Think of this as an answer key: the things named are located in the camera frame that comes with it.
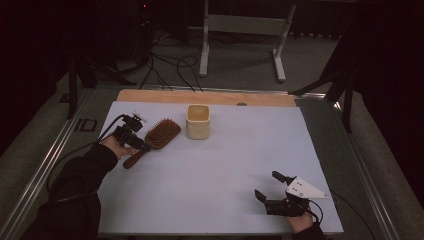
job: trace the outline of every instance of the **dark background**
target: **dark background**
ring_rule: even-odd
[[[134,42],[135,35],[143,34],[137,27],[140,19],[146,18],[145,14],[151,14],[147,17],[155,24],[178,33],[186,42],[189,42],[188,26],[202,26],[202,1],[180,0],[178,4],[170,0],[143,1],[150,6],[144,15],[140,11],[128,14],[140,0],[122,2],[122,8],[111,6],[113,2],[103,0],[100,6],[96,1],[81,0],[0,3],[0,112],[4,136],[0,153],[55,92],[56,82],[67,73],[67,53],[73,47],[82,49],[101,64],[113,66],[118,58],[134,58],[145,53],[143,46],[148,42],[139,44],[141,48],[135,51],[131,45],[122,44]],[[235,3],[231,12],[234,15],[284,18],[287,12],[285,1]],[[424,104],[420,97],[424,77],[421,34],[424,19],[420,11],[424,6],[412,0],[368,3],[302,2],[296,9],[291,32],[297,37],[313,34],[334,39],[344,33],[323,74],[346,66],[355,69],[355,90],[362,93],[369,112],[423,203],[419,184],[424,182],[421,174]],[[227,4],[224,0],[211,1],[210,12],[229,13],[223,12]],[[110,24],[105,28],[102,22],[105,19],[115,23],[115,28]],[[127,34],[117,33],[118,29],[127,29],[124,31]]]

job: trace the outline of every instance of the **black sleeve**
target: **black sleeve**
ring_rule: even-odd
[[[292,235],[293,240],[325,240],[326,237],[317,223],[310,228]]]
[[[117,161],[103,145],[69,160],[22,239],[97,239],[101,210],[97,189]]]

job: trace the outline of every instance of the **wooden hairbrush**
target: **wooden hairbrush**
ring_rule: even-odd
[[[159,150],[165,147],[178,133],[181,132],[180,126],[171,119],[165,118],[154,125],[146,134],[144,141],[148,149]],[[149,150],[140,150],[136,154],[125,160],[123,166],[126,169],[131,168],[137,161]]]

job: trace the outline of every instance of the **metal stand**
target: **metal stand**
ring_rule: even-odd
[[[209,31],[265,34],[281,36],[278,48],[273,49],[273,57],[278,81],[284,82],[286,80],[286,75],[284,73],[283,63],[281,61],[281,52],[290,30],[290,25],[295,9],[296,5],[293,3],[290,6],[286,19],[214,15],[209,14],[209,0],[205,0],[205,11],[203,19],[203,48],[202,56],[200,59],[199,75],[201,77],[205,77],[208,71]]]

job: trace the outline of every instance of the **cup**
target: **cup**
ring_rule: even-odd
[[[209,106],[192,104],[187,107],[186,130],[191,139],[206,139],[209,137],[210,110]]]

